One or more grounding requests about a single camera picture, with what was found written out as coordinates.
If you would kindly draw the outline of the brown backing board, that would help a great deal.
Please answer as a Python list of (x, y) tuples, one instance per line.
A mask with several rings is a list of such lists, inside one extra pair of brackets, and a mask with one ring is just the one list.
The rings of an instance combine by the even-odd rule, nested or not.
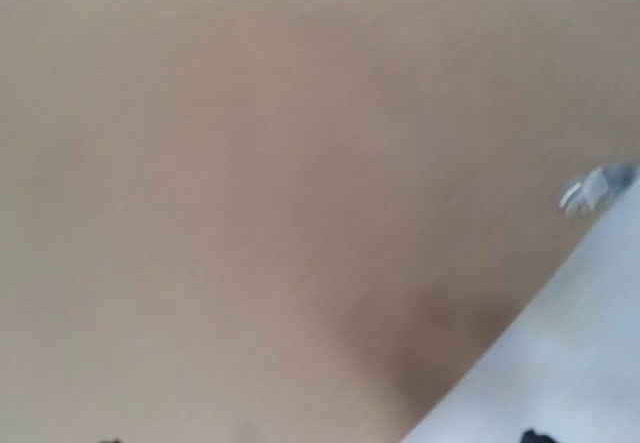
[(639, 152), (639, 0), (1, 0), (1, 438), (395, 442)]

